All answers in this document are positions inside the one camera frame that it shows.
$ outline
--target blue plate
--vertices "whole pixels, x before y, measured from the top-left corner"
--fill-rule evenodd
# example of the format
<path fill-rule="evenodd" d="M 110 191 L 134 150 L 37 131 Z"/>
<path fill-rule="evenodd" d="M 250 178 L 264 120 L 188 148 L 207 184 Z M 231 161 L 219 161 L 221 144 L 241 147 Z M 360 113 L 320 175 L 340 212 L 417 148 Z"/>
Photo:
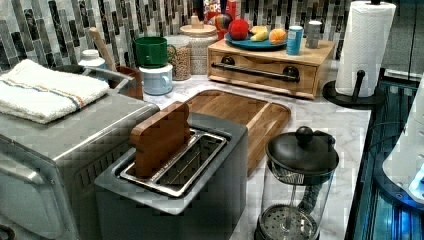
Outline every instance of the blue plate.
<path fill-rule="evenodd" d="M 252 34 L 249 34 L 245 40 L 233 40 L 229 33 L 225 34 L 225 39 L 231 43 L 232 45 L 243 48 L 246 50 L 277 50 L 284 47 L 287 44 L 287 40 L 280 44 L 271 44 L 269 40 L 265 40 L 262 42 L 250 41 L 250 37 Z"/>

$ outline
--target red apple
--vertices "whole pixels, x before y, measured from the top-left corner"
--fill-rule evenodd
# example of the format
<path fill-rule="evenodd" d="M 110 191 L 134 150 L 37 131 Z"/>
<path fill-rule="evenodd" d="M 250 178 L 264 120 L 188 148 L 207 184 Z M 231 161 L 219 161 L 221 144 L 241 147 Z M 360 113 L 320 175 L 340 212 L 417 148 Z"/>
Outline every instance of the red apple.
<path fill-rule="evenodd" d="M 233 40 L 244 40 L 249 34 L 249 23 L 244 19 L 236 19 L 230 23 L 228 33 Z"/>

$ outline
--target marble countertop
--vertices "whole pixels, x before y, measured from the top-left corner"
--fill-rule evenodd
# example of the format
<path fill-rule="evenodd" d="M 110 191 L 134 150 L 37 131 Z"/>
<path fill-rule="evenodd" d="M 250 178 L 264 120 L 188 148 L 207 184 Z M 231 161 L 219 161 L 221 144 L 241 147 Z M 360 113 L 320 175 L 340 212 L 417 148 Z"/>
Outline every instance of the marble countertop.
<path fill-rule="evenodd" d="M 350 209 L 360 167 L 363 146 L 370 119 L 370 111 L 359 111 L 334 105 L 318 96 L 315 100 L 295 99 L 269 92 L 242 88 L 209 81 L 204 75 L 194 75 L 186 81 L 174 81 L 173 90 L 162 96 L 144 94 L 144 100 L 161 109 L 174 101 L 184 102 L 197 93 L 218 89 L 252 98 L 283 104 L 291 109 L 291 120 L 283 132 L 294 132 L 300 126 L 327 132 L 336 139 L 335 150 L 340 162 L 335 171 L 327 205 L 321 221 L 320 239 L 339 240 L 345 236 Z M 248 178 L 247 205 L 231 240 L 253 240 L 257 218 L 261 212 L 264 184 L 265 156 Z"/>

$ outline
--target paper towel holder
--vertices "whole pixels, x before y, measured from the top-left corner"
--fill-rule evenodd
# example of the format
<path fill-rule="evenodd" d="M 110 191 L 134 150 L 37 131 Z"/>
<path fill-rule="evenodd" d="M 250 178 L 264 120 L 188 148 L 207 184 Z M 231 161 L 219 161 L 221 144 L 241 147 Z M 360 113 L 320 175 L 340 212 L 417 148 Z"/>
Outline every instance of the paper towel holder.
<path fill-rule="evenodd" d="M 380 69 L 378 79 L 380 80 L 384 75 L 384 69 Z M 358 109 L 358 110 L 372 110 L 377 106 L 380 106 L 386 100 L 386 94 L 378 89 L 374 89 L 374 94 L 369 97 L 358 97 L 359 90 L 361 89 L 362 80 L 365 76 L 364 70 L 359 70 L 356 73 L 357 80 L 352 96 L 340 94 L 336 91 L 336 81 L 328 82 L 324 85 L 322 95 L 328 101 L 346 108 Z"/>

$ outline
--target striped towel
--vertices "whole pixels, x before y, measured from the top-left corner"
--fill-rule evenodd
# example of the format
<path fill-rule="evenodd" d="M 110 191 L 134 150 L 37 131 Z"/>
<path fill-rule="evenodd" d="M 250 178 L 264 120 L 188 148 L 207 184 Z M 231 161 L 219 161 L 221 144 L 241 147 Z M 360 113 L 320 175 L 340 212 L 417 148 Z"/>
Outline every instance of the striped towel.
<path fill-rule="evenodd" d="M 83 108 L 108 89 L 104 81 L 26 59 L 0 76 L 0 112 L 45 124 Z"/>

